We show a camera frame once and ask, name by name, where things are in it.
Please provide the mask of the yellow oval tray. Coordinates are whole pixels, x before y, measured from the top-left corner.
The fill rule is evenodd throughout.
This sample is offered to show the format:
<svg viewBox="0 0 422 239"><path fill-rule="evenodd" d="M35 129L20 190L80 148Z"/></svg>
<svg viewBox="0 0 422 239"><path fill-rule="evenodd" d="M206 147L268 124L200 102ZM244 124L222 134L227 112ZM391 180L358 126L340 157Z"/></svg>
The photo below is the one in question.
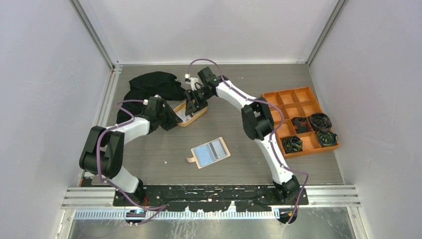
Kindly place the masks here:
<svg viewBox="0 0 422 239"><path fill-rule="evenodd" d="M189 115L185 114L185 110L186 110L186 102L181 103L180 105L178 105L177 107L173 109L175 114L182 120L182 122L178 123L178 126L180 127L189 126L192 122L194 122L196 119L202 116L208 110L208 107L205 107L201 109L200 111L189 114Z"/></svg>

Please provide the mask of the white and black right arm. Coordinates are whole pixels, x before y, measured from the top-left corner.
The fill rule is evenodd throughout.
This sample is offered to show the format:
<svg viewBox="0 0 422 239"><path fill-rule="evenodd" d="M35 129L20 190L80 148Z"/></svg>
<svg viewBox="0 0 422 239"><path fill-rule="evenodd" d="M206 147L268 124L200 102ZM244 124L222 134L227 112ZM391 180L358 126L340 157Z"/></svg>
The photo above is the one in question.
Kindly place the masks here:
<svg viewBox="0 0 422 239"><path fill-rule="evenodd" d="M297 198L301 186L277 144L275 122L270 110L272 104L263 97L246 94L224 75L214 74L209 67L200 70L196 78L186 74L185 82L191 86L185 91L186 114L205 108L208 99L213 96L231 103L241 112L245 134L258 145L270 167L277 200L287 205Z"/></svg>

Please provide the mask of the credit card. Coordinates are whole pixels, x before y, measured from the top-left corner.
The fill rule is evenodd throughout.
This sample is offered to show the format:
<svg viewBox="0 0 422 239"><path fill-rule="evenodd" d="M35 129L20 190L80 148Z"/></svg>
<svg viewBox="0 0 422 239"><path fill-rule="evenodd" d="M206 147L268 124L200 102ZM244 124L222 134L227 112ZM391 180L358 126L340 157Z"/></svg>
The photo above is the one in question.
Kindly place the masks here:
<svg viewBox="0 0 422 239"><path fill-rule="evenodd" d="M187 126L191 124L200 116L199 114L185 115L184 109L176 112L176 115L181 119L181 122L179 123L181 126Z"/></svg>

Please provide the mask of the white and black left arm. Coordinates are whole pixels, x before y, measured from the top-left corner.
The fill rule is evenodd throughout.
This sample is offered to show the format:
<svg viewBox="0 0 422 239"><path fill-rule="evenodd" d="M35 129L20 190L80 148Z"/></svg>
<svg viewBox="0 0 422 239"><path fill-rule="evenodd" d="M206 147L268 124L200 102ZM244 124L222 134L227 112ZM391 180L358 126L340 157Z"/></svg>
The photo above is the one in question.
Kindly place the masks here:
<svg viewBox="0 0 422 239"><path fill-rule="evenodd" d="M128 142L146 136L157 128L170 130L182 120L160 97L135 100L143 109L133 114L129 110L121 110L129 115L129 119L113 126L94 126L90 129L79 166L81 169L106 179L123 193L134 206L143 203L145 192L142 180L133 176L123 166L124 146Z"/></svg>

